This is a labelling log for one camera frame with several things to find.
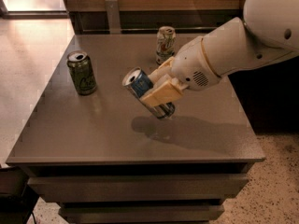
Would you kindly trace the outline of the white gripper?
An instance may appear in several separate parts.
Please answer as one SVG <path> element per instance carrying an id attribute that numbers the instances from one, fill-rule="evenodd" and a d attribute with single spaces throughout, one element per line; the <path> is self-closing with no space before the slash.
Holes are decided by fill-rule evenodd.
<path id="1" fill-rule="evenodd" d="M 172 74 L 175 77 L 164 77 Z M 201 36 L 185 44 L 175 58 L 170 57 L 162 63 L 149 74 L 149 79 L 153 87 L 140 98 L 148 106 L 174 102 L 183 96 L 187 88 L 202 91 L 221 80 L 207 61 Z"/>

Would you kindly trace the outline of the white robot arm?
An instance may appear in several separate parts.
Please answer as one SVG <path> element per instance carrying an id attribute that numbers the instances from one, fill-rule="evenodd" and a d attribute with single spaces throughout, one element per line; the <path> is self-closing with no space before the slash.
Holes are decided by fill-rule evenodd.
<path id="1" fill-rule="evenodd" d="M 201 91 L 236 71 L 296 57 L 299 52 L 299 0 L 246 0 L 243 17 L 185 44 L 149 75 L 153 88 L 141 102 L 157 106 Z"/>

